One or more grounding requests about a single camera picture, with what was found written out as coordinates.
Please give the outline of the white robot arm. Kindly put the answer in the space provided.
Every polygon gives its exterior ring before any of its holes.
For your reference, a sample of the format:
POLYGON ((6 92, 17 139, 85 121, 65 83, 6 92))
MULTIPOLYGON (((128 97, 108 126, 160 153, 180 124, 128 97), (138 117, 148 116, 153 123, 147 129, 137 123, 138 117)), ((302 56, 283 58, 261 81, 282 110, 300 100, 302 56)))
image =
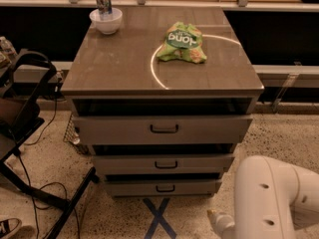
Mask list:
POLYGON ((319 174, 271 157, 253 155, 236 170, 234 214, 207 212, 220 239, 296 239, 319 223, 319 174))

